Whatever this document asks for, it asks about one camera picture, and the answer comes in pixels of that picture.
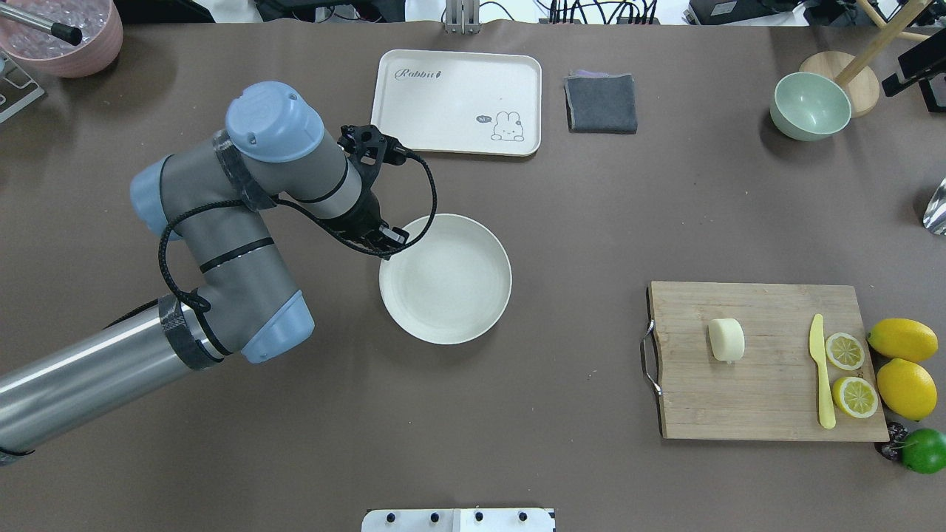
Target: light blue joint cap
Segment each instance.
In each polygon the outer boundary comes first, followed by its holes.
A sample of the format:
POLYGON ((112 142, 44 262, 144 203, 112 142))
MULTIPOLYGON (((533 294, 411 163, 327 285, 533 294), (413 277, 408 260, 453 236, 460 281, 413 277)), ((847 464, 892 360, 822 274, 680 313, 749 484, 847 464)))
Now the light blue joint cap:
MULTIPOLYGON (((141 170, 131 180, 131 206, 134 207, 138 218, 159 237, 167 227, 165 208, 161 204, 161 170, 169 157, 170 155, 141 170)), ((170 239, 180 240, 181 235, 171 231, 170 239)))
POLYGON ((230 103, 226 124, 238 150, 266 163, 305 157, 325 134, 319 114, 295 89, 279 81, 247 87, 230 103))
POLYGON ((253 364, 266 362, 304 342, 313 329, 312 314, 297 291, 243 347, 243 356, 253 364))

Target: ice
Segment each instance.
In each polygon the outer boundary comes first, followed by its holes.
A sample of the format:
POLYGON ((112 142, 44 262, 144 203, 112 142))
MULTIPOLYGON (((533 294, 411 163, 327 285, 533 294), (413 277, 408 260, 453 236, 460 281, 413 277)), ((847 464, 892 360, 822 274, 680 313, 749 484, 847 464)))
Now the ice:
MULTIPOLYGON (((40 0, 22 7, 55 22, 81 29, 82 44, 85 44, 105 27, 111 3, 111 0, 40 0)), ((12 26, 16 29, 8 34, 7 42, 11 51, 23 57, 51 59, 78 48, 38 29, 21 24, 12 26)))

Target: wooden disc base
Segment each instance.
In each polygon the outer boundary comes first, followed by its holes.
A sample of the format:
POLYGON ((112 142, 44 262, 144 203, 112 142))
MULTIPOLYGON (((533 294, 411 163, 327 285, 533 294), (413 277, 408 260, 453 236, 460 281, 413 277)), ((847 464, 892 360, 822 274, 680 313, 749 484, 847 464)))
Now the wooden disc base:
MULTIPOLYGON (((813 72, 833 80, 837 75, 854 61, 854 56, 844 52, 821 52, 814 54, 801 64, 801 72, 813 72)), ((864 116, 877 105, 881 97, 881 83, 870 67, 865 67, 860 74, 854 77, 847 86, 842 87, 848 93, 851 106, 851 116, 864 116)))

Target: lemon slice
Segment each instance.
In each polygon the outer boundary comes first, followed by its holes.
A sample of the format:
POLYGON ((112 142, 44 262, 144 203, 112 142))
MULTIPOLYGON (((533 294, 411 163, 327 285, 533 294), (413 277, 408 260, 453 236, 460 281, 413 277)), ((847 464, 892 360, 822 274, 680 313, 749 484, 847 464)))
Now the lemon slice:
POLYGON ((845 414, 863 419, 877 412, 877 392, 870 382, 858 377, 842 377, 832 386, 834 404, 845 414))
POLYGON ((847 369, 857 369, 864 365, 864 347, 856 338, 846 332, 835 332, 825 341, 825 351, 832 364, 847 369))

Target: pink bowl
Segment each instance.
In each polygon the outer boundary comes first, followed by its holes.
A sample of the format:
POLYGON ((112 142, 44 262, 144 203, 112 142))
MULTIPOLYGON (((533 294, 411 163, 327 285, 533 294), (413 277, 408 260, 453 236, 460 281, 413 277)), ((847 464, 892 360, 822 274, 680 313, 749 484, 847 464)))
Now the pink bowl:
MULTIPOLYGON (((41 0, 9 0, 8 4, 25 10, 41 0)), ((109 14, 105 19, 105 26, 92 39, 85 41, 68 52, 46 59, 31 59, 24 57, 9 45, 8 38, 15 32, 22 31, 15 22, 0 19, 0 48, 11 56, 21 66, 33 67, 60 78, 81 78, 90 76, 102 70, 114 61, 121 50, 123 30, 121 17, 114 2, 109 1, 109 14)))

